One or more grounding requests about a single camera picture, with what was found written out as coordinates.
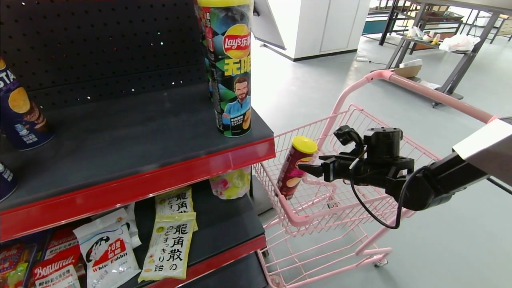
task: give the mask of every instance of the red snack package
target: red snack package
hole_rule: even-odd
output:
[[[76,226],[69,226],[55,231],[48,241],[43,260],[48,260],[63,250],[78,247],[78,239],[76,239],[73,233],[73,229],[75,228]]]
[[[77,245],[38,263],[32,270],[36,288],[80,288],[78,277],[85,273]]]

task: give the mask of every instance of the gray shelf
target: gray shelf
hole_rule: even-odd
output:
[[[209,182],[202,181],[192,185],[192,199],[199,230],[192,236],[188,267],[265,234],[248,195],[238,199],[221,200],[213,194]],[[154,198],[135,204],[135,218],[142,245],[135,248],[134,253],[139,267],[142,267],[155,222]],[[137,278],[138,276],[132,278],[121,288],[141,288],[155,283],[154,281],[137,283]],[[222,282],[230,285],[211,286],[211,284]],[[263,288],[265,286],[266,280],[259,261],[255,254],[251,253],[183,287]]]
[[[255,111],[247,135],[219,133],[206,84],[45,115],[56,129],[47,144],[20,152],[5,139],[0,142],[2,162],[20,181],[0,203],[0,212],[273,137]]]

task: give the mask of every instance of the shelf unit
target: shelf unit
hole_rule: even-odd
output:
[[[164,279],[137,283],[137,277],[134,277],[121,288],[177,287],[189,282],[188,285],[195,287],[194,282],[205,280],[199,277],[212,270],[220,269],[232,261],[242,259],[266,245],[265,230],[248,195],[233,201],[223,201],[213,195],[208,181],[202,181],[192,185],[192,199],[194,211],[197,213],[196,222],[199,230],[192,235],[188,254],[187,279]],[[153,198],[136,203],[135,218],[142,245],[135,248],[134,252],[139,267],[142,267],[155,221]],[[257,285],[262,283],[261,279],[265,282],[261,268],[259,271],[245,273],[246,275],[248,273],[247,277],[254,279],[251,282]]]
[[[0,13],[0,55],[56,130],[30,151],[0,140],[20,180],[0,203],[0,242],[139,201],[140,262],[151,197],[196,183],[187,279],[123,288],[195,287],[254,267],[265,235],[249,197],[221,201],[201,181],[275,157],[273,132],[254,110],[247,135],[217,131],[193,2],[0,0]]]

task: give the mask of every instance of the lay's logo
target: lay's logo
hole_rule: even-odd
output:
[[[245,24],[236,24],[226,31],[223,39],[224,53],[233,59],[243,59],[251,49],[251,32]]]

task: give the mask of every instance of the cardboard box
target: cardboard box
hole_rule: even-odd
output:
[[[409,66],[403,68],[390,69],[389,71],[395,72],[396,75],[404,78],[416,77],[421,70],[422,65]]]

